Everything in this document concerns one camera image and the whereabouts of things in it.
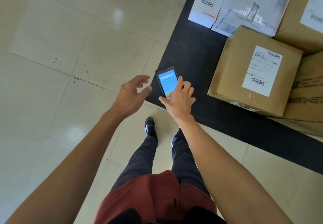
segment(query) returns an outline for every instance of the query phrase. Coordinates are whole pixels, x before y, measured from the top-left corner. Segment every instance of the tiled floor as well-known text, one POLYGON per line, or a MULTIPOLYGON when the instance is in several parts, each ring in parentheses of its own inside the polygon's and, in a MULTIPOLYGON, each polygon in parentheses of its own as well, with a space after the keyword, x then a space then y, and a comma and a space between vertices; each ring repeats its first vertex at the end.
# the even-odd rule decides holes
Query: tiled floor
MULTIPOLYGON (((122 83, 153 75, 185 0, 0 0, 0 223, 110 108, 122 83)), ((75 223, 100 201, 145 138, 153 173, 172 167, 177 124, 145 102, 115 132, 75 223)), ((323 176, 204 127, 263 184, 295 223, 322 223, 323 176)))

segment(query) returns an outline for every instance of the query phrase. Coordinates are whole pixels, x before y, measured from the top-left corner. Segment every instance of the red shirt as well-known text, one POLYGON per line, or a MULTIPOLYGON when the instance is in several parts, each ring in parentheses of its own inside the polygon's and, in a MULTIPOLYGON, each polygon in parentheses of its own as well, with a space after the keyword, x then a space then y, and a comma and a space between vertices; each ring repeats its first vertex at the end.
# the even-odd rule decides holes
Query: red shirt
POLYGON ((127 181, 111 191, 102 201, 93 224, 107 224, 128 208, 134 208, 143 223, 182 220, 194 206, 216 214, 212 198, 189 184, 179 184, 175 175, 166 170, 156 175, 144 175, 127 181))

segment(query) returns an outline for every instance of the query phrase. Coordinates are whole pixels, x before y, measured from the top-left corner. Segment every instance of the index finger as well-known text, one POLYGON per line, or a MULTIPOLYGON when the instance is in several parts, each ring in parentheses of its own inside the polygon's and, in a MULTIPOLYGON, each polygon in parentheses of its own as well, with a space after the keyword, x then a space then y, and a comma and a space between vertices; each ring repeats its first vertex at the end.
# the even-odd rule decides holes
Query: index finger
POLYGON ((183 77, 179 76, 175 90, 181 91, 183 87, 183 77))
POLYGON ((134 85, 137 85, 137 84, 143 82, 144 80, 148 80, 149 78, 150 78, 150 76, 148 76, 148 75, 137 75, 136 77, 134 77, 129 82, 134 84, 134 85))

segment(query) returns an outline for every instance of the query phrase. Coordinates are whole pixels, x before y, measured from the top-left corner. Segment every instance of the hand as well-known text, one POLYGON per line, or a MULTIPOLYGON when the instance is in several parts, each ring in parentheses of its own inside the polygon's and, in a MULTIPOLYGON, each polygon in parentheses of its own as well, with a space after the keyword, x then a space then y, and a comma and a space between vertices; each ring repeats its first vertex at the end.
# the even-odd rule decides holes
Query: hand
POLYGON ((122 120, 137 112, 142 106, 152 87, 148 86, 140 93, 137 92, 137 88, 142 88, 143 84, 147 84, 149 78, 148 75, 137 75, 121 86, 111 109, 116 111, 122 120))
POLYGON ((191 107, 196 101, 195 98, 191 97, 193 92, 194 88, 191 87, 191 83, 183 81, 183 77, 179 76, 171 99, 160 96, 159 100, 165 105, 167 111, 178 123, 177 120, 183 119, 191 114, 191 107))

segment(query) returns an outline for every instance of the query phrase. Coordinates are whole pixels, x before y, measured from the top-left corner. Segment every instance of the dark pants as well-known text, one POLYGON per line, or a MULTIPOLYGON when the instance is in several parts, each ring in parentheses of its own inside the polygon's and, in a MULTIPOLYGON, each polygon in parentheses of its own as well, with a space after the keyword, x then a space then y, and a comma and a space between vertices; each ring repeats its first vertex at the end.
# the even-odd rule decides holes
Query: dark pants
MULTIPOLYGON (((178 182, 191 184, 207 195, 210 195, 206 189, 200 171, 196 167, 192 152, 188 147, 181 129, 179 129, 172 142, 172 172, 178 182)), ((151 174, 152 162, 154 161, 157 146, 158 139, 153 136, 147 136, 143 144, 132 155, 128 165, 114 183, 111 191, 135 177, 151 174)))

